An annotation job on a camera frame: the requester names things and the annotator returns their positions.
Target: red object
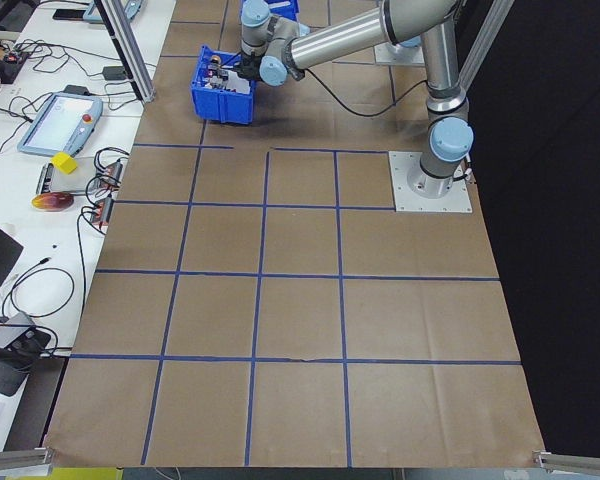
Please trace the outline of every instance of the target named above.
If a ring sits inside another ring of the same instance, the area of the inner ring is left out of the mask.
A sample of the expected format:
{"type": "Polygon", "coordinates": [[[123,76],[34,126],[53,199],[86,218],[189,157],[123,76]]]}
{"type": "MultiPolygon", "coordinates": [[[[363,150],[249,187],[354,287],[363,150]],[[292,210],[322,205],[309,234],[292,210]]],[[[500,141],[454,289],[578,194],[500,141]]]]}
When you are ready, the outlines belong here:
{"type": "Polygon", "coordinates": [[[31,205],[47,212],[59,212],[73,205],[73,195],[67,192],[48,192],[36,195],[31,205]]]}

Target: white table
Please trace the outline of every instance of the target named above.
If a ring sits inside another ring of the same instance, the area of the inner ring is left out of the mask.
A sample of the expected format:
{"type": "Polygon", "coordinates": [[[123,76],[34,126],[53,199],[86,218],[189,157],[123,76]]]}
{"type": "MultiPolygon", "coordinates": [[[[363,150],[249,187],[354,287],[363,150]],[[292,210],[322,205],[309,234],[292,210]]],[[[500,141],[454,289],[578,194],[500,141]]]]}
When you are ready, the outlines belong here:
{"type": "MultiPolygon", "coordinates": [[[[167,28],[173,9],[175,0],[146,0],[145,4],[138,12],[131,23],[134,36],[142,53],[142,57],[147,64],[147,70],[153,78],[155,66],[158,64],[162,44],[167,33],[167,28]]],[[[113,46],[106,28],[102,24],[90,24],[87,22],[73,22],[53,20],[52,16],[56,8],[67,8],[67,4],[48,3],[43,4],[36,9],[31,16],[29,22],[22,30],[18,43],[27,40],[41,40],[49,44],[60,44],[66,47],[72,47],[90,53],[102,55],[107,58],[100,58],[93,55],[80,53],[75,50],[69,50],[69,53],[74,56],[80,65],[89,73],[95,74],[102,71],[105,66],[119,66],[122,63],[118,58],[118,54],[113,46]]],[[[62,91],[66,85],[85,86],[94,94],[131,92],[130,84],[113,85],[118,82],[105,81],[101,75],[96,77],[88,77],[85,72],[73,61],[64,65],[58,72],[43,73],[34,70],[34,66],[38,60],[31,59],[25,62],[22,70],[18,74],[13,85],[3,85],[0,89],[0,107],[7,108],[13,97],[20,95],[29,100],[43,95],[47,92],[62,91]]],[[[58,67],[62,61],[55,59],[46,59],[44,63],[38,66],[38,69],[52,71],[58,67]]],[[[105,102],[103,115],[125,115],[125,116],[141,116],[142,104],[139,101],[126,104],[119,108],[120,104],[133,100],[133,93],[125,95],[114,95],[110,97],[110,102],[107,97],[101,97],[105,102]]],[[[20,111],[18,106],[24,105],[26,102],[18,101],[15,104],[16,111],[20,111]]]]}
{"type": "MultiPolygon", "coordinates": [[[[60,22],[51,18],[55,8],[66,8],[66,6],[67,4],[50,3],[38,8],[23,30],[19,41],[27,38],[43,39],[48,43],[61,43],[116,57],[115,48],[104,26],[82,22],[60,22]]],[[[132,28],[145,62],[157,65],[174,7],[175,0],[146,0],[142,10],[134,19],[132,28]]],[[[89,72],[100,71],[105,65],[120,64],[120,62],[79,53],[75,53],[75,56],[89,72]]],[[[33,63],[27,62],[14,85],[2,86],[0,107],[6,107],[16,95],[33,100],[43,93],[62,90],[67,84],[84,85],[92,92],[100,92],[104,89],[104,80],[88,79],[75,64],[70,63],[55,74],[35,72],[32,67],[33,63]]],[[[154,68],[149,68],[152,76],[154,71],[154,68]]],[[[129,85],[122,88],[130,90],[129,85]]],[[[114,98],[115,104],[119,104],[133,96],[114,98]]],[[[77,155],[79,164],[83,168],[86,164],[91,165],[94,153],[103,147],[113,146],[130,151],[142,110],[140,102],[133,102],[120,110],[112,111],[106,108],[94,133],[82,152],[77,155]]],[[[21,122],[20,119],[0,113],[0,145],[21,122]]],[[[60,312],[39,319],[36,323],[52,328],[58,334],[59,345],[70,347],[74,343],[78,330],[82,302],[82,268],[76,219],[80,207],[87,202],[84,198],[77,197],[75,203],[62,212],[43,212],[31,206],[30,202],[35,196],[42,166],[49,159],[17,151],[16,145],[26,129],[27,125],[24,125],[15,138],[6,144],[0,155],[0,228],[24,246],[18,263],[0,291],[0,305],[3,295],[8,292],[10,284],[18,274],[41,259],[51,257],[45,266],[67,270],[74,278],[76,291],[71,301],[60,312]]],[[[109,163],[108,161],[115,161],[119,156],[103,154],[101,159],[106,164],[109,163]]],[[[100,255],[103,237],[85,224],[81,227],[81,233],[88,287],[100,255]]],[[[18,303],[21,308],[35,313],[45,313],[59,306],[67,298],[70,291],[70,281],[67,277],[58,272],[44,272],[36,275],[36,279],[37,281],[32,279],[24,283],[18,289],[18,303]]],[[[26,382],[12,397],[0,394],[0,451],[4,448],[9,435],[25,385],[26,382]]]]}

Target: blue plastic bin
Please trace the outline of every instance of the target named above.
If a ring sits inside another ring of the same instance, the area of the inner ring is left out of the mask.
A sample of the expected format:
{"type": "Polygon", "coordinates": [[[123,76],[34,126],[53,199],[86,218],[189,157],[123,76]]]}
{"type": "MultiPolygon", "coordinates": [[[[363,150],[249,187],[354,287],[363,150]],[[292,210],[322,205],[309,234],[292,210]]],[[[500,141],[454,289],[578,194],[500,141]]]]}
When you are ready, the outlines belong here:
{"type": "Polygon", "coordinates": [[[249,82],[249,94],[205,88],[207,66],[212,55],[218,55],[223,63],[233,63],[239,60],[233,53],[214,52],[207,45],[202,46],[198,64],[191,79],[191,97],[196,114],[201,118],[217,120],[221,123],[248,125],[253,120],[253,98],[256,82],[249,82]]]}
{"type": "Polygon", "coordinates": [[[298,19],[298,12],[300,11],[298,0],[265,0],[265,2],[269,4],[271,13],[288,18],[294,22],[298,19]]]}

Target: touchscreen display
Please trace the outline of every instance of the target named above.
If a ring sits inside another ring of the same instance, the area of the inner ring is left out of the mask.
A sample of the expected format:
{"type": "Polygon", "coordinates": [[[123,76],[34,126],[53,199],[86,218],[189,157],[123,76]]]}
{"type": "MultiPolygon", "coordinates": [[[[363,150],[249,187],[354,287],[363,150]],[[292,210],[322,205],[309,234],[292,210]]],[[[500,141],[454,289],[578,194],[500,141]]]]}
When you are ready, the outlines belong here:
{"type": "Polygon", "coordinates": [[[62,151],[82,121],[82,115],[92,105],[92,100],[57,97],[38,123],[27,146],[62,151]]]}

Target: metal mounting plate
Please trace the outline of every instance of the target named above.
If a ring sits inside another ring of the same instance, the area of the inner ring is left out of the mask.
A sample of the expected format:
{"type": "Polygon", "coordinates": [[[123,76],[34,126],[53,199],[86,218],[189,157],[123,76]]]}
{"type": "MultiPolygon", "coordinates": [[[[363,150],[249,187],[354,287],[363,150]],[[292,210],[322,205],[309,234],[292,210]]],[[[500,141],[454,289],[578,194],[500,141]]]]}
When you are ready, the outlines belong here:
{"type": "Polygon", "coordinates": [[[373,50],[376,54],[378,65],[403,65],[407,67],[424,67],[422,46],[401,48],[398,53],[393,52],[393,45],[383,43],[376,45],[373,50]]]}
{"type": "MultiPolygon", "coordinates": [[[[451,190],[438,199],[424,198],[411,190],[407,173],[412,165],[420,161],[422,152],[389,152],[391,183],[396,212],[418,213],[472,213],[471,200],[464,180],[454,182],[451,190]]],[[[458,167],[455,176],[462,175],[458,167]]]]}

